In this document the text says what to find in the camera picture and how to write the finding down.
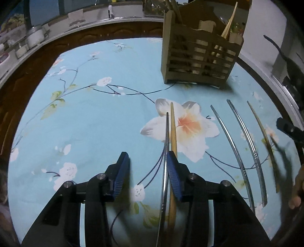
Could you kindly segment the person's right hand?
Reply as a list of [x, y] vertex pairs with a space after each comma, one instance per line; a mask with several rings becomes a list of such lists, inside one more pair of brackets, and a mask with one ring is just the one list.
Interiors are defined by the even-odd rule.
[[304, 180], [304, 169], [303, 165], [299, 169], [299, 172], [295, 178], [295, 183], [292, 187], [292, 195], [289, 200], [289, 208], [295, 209], [296, 207], [300, 207], [302, 199], [300, 197], [300, 192], [303, 192], [303, 180]]

